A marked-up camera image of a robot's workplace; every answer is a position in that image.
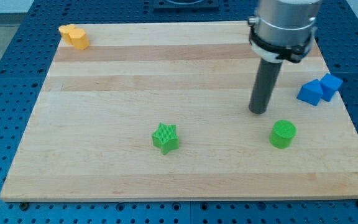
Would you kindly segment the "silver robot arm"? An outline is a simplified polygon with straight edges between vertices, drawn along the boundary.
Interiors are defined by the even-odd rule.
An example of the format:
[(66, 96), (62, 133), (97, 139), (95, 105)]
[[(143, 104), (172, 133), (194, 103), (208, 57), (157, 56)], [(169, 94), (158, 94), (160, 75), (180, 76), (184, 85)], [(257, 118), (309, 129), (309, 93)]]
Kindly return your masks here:
[(259, 0), (249, 17), (252, 50), (270, 63), (299, 63), (310, 52), (322, 0)]

